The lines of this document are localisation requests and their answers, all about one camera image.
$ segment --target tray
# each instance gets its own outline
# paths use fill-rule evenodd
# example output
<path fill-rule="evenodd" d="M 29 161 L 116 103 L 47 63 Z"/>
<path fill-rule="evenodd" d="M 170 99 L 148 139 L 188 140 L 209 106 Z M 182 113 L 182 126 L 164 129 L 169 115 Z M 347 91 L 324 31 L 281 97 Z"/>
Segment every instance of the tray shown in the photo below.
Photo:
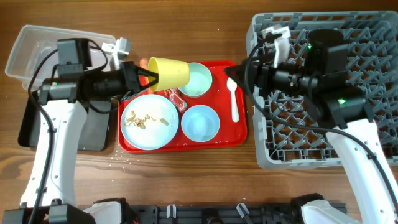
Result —
<path fill-rule="evenodd" d="M 208 149 L 217 147 L 231 147 L 242 144 L 248 135 L 248 126 L 246 122 L 246 109 L 244 106 L 243 92 L 240 87 L 236 89 L 236 102 L 238 104 L 239 121 L 234 123 L 231 117 L 231 93 L 226 87 L 228 76 L 223 72 L 224 68 L 235 65 L 234 62 L 229 60 L 199 62 L 208 67 L 213 75 L 213 84 L 210 89 L 199 98 L 190 98 L 183 94 L 181 97 L 187 102 L 188 109 L 195 105 L 207 105 L 213 108 L 220 117 L 220 130 L 217 135 L 208 142 L 194 142 L 189 140 L 181 130 L 180 113 L 180 127 L 175 137 L 164 147 L 156 150 L 145 151 L 131 146 L 123 137 L 120 129 L 120 118 L 125 107 L 130 103 L 123 101 L 118 110 L 118 141 L 120 147 L 130 153 L 147 153 L 147 152 L 168 152 L 168 151 L 183 151 L 191 149 Z M 163 91 L 156 92 L 164 96 Z"/>
<path fill-rule="evenodd" d="M 362 88 L 374 111 L 379 137 L 390 165 L 398 164 L 398 14 L 394 11 L 364 12 L 288 12 L 256 14 L 246 34 L 246 50 L 261 38 L 261 30 L 276 23 L 289 26 L 292 38 L 289 63 L 303 65 L 308 33 L 315 29 L 336 29 L 349 43 L 346 68 L 348 82 Z M 261 47 L 257 54 L 265 54 Z M 303 98 L 289 98 L 279 91 L 266 98 L 256 95 L 266 111 L 295 124 L 318 126 L 308 113 L 299 110 Z M 333 147 L 325 136 L 276 124 L 254 110 L 254 139 L 257 163 L 263 169 L 304 169 L 340 166 Z"/>

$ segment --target yellow cylinder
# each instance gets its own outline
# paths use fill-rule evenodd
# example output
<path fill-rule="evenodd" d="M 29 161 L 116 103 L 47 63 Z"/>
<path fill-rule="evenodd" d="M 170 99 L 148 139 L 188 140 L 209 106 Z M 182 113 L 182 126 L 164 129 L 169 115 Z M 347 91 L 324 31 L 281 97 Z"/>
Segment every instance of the yellow cylinder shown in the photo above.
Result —
<path fill-rule="evenodd" d="M 159 74 L 159 82 L 151 87 L 153 91 L 185 86 L 191 77 L 188 64 L 178 60 L 152 57 L 148 70 Z"/>

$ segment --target white plate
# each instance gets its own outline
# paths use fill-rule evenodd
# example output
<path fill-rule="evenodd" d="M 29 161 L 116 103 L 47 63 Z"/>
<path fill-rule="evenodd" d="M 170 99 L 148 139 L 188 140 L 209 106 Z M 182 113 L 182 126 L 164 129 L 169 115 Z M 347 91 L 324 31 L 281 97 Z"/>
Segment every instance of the white plate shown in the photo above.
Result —
<path fill-rule="evenodd" d="M 133 124 L 126 127 L 126 117 L 130 117 L 134 110 L 136 117 L 144 119 L 145 115 L 156 119 L 146 121 L 145 129 L 135 127 Z M 160 122 L 165 119 L 169 125 Z M 178 129 L 178 113 L 175 106 L 168 99 L 156 94 L 140 96 L 132 100 L 124 109 L 120 128 L 124 138 L 130 145 L 142 150 L 154 150 L 165 146 L 169 143 L 177 133 Z"/>

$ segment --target gray plastic crate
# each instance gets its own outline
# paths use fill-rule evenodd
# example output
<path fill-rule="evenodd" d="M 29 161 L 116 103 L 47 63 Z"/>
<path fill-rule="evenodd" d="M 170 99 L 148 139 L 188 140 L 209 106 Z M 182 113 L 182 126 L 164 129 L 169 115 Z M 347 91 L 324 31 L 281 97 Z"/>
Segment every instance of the gray plastic crate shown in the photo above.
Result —
<path fill-rule="evenodd" d="M 362 88 L 375 112 L 382 148 L 390 165 L 398 164 L 398 14 L 394 11 L 298 12 L 256 14 L 246 34 L 246 50 L 261 39 L 261 30 L 281 23 L 292 35 L 289 63 L 304 64 L 308 33 L 315 29 L 336 29 L 349 44 L 346 68 L 348 82 Z M 261 47 L 257 54 L 274 49 Z M 295 124 L 317 126 L 303 109 L 303 98 L 289 98 L 279 91 L 256 100 L 274 116 Z M 322 134 L 273 123 L 254 110 L 257 163 L 263 169 L 304 169 L 338 166 L 341 161 Z"/>

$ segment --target wooden surface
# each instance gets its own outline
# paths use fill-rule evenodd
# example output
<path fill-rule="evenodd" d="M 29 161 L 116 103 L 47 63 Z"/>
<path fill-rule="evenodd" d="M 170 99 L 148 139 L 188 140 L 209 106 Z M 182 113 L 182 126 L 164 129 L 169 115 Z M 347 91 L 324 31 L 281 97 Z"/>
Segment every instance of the wooden surface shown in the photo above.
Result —
<path fill-rule="evenodd" d="M 17 144 L 27 92 L 3 72 L 12 45 L 25 24 L 85 30 L 131 40 L 131 56 L 178 60 L 229 59 L 246 56 L 245 35 L 260 12 L 398 10 L 397 1 L 100 1 L 9 3 L 0 0 L 0 218 L 18 208 L 35 152 Z M 203 205 L 238 202 L 288 202 L 318 192 L 346 202 L 359 218 L 358 206 L 341 167 L 310 170 L 262 170 L 256 163 L 252 104 L 244 144 L 224 149 L 132 155 L 116 139 L 100 153 L 79 152 L 75 191 L 78 205 L 126 197 L 130 204 Z M 398 169 L 393 168 L 395 175 Z"/>

